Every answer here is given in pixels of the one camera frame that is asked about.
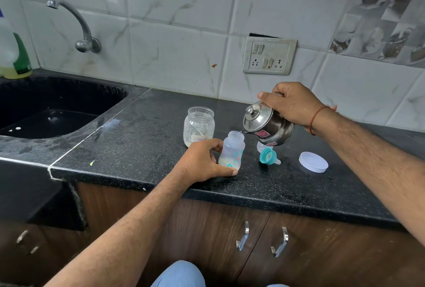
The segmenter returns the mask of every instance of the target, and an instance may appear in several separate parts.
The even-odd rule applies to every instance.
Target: light blue pants
[[[151,287],[205,287],[205,280],[193,263],[179,260],[164,270]],[[288,286],[269,285],[267,287]]]

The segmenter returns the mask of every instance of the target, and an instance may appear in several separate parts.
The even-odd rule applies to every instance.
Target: black sink
[[[0,135],[52,138],[69,134],[127,95],[119,87],[59,77],[6,82],[0,84]]]

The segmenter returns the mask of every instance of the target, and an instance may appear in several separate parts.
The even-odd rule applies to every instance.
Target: person's right arm
[[[323,103],[298,82],[277,84],[258,98],[307,130]],[[390,212],[425,246],[425,162],[380,139],[330,108],[314,118],[312,132],[324,139]]]

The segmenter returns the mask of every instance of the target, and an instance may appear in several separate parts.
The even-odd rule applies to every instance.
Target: red sticker
[[[259,136],[259,137],[261,137],[261,138],[264,138],[264,137],[270,136],[270,134],[269,134],[269,133],[267,133],[266,131],[255,132],[254,134],[255,134],[255,135],[257,135],[257,136]]]

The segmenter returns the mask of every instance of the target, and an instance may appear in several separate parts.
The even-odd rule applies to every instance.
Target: electrical outlet
[[[244,73],[268,73],[273,75],[289,75],[295,54],[297,40],[247,37]]]

